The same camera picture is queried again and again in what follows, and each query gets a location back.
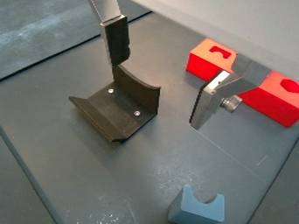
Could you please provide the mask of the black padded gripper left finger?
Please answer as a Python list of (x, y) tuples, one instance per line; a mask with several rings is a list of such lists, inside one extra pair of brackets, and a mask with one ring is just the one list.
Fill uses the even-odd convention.
[(107, 43), (111, 66), (121, 65), (130, 57), (127, 16), (121, 12), (118, 0), (89, 0), (97, 15), (101, 34)]

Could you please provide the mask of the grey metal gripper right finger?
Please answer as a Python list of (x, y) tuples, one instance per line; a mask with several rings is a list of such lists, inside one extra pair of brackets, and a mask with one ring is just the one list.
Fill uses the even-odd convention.
[(233, 72), (222, 70), (201, 88), (191, 112), (191, 126), (198, 130), (221, 108), (233, 112), (242, 103), (238, 94), (257, 88), (270, 72), (270, 68), (238, 55)]

